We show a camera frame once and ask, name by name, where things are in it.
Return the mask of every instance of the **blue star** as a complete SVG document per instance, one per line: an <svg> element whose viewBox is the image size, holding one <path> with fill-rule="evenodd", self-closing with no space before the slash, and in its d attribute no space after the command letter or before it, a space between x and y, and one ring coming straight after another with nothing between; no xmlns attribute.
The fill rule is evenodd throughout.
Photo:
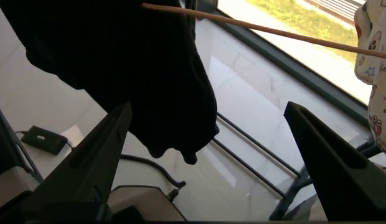
<svg viewBox="0 0 386 224"><path fill-rule="evenodd" d="M366 71L366 74L368 77L374 76L374 70L375 67L369 67L369 69Z"/></svg>

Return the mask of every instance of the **green grass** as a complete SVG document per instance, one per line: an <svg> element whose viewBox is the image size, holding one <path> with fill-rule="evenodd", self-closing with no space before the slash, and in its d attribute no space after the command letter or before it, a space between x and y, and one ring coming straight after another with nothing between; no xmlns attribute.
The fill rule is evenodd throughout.
<svg viewBox="0 0 386 224"><path fill-rule="evenodd" d="M314 10L306 9L295 0L246 0L261 11L269 14L298 34L329 40L351 46L357 45L354 28L347 29L337 21ZM330 49L336 55L355 64L356 54L337 49Z"/></svg>

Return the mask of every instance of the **black window frame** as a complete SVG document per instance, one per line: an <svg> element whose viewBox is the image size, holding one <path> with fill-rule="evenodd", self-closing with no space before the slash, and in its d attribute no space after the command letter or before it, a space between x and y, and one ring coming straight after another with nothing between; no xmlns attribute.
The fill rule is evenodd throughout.
<svg viewBox="0 0 386 224"><path fill-rule="evenodd" d="M230 17L218 9L218 0L198 0L197 10ZM341 110L354 121L370 130L367 114L367 105L350 96L315 71L311 70L277 46L260 37L250 29L214 21L215 24L226 30L238 40L252 48L258 54L280 67L288 75L307 86L310 90L324 98L330 104Z"/></svg>

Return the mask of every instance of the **wooden stick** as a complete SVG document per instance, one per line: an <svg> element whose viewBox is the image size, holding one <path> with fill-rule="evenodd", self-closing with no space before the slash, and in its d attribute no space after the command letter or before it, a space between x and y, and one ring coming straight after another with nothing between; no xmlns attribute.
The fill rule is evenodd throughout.
<svg viewBox="0 0 386 224"><path fill-rule="evenodd" d="M259 30L259 31L263 31L263 32L267 32L267 33L271 33L271 34L275 34L275 35L280 35L283 37L288 37L288 38L292 38L292 39L296 39L296 40L302 40L302 41L305 41L305 42L308 42L311 44L322 45L325 47L330 47L330 48L339 49L339 50L345 50L348 52L354 52L354 53L358 53L358 54L364 54L364 55L370 55L370 56L375 56L375 57L380 57L380 58L386 58L386 53L383 53L383 52L361 49L361 48L353 47L353 46L346 45L346 44L339 44L339 43L335 43L335 42L331 42L331 41L316 39L313 37L307 37L304 35L293 34L293 33L278 30L278 29L272 29L269 27L258 26L258 25L251 24L248 22L238 21L236 19L226 18L224 16L216 16L213 14L200 12L200 11L196 11L196 10L192 10L192 9L183 9L183 8L172 7L172 6L160 6L160 5L149 4L149 3L142 3L142 6L146 9L152 9L152 10L157 10L157 11L173 12L173 13L177 13L177 14L186 14L186 15L194 16L194 17L204 17L206 19L210 19L213 21L222 21L222 22L226 22L229 24L233 24L233 25L237 25L237 26L241 26L241 27L245 27L245 28L249 28L249 29Z"/></svg>

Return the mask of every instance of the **black garment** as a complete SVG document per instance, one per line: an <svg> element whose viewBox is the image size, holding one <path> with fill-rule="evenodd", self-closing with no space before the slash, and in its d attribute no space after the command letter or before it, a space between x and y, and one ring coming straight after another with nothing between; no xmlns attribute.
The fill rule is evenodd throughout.
<svg viewBox="0 0 386 224"><path fill-rule="evenodd" d="M153 157L173 147L195 164L219 132L214 91L185 16L142 2L0 0L0 7L33 65L85 89L107 112L130 101L130 132Z"/></svg>

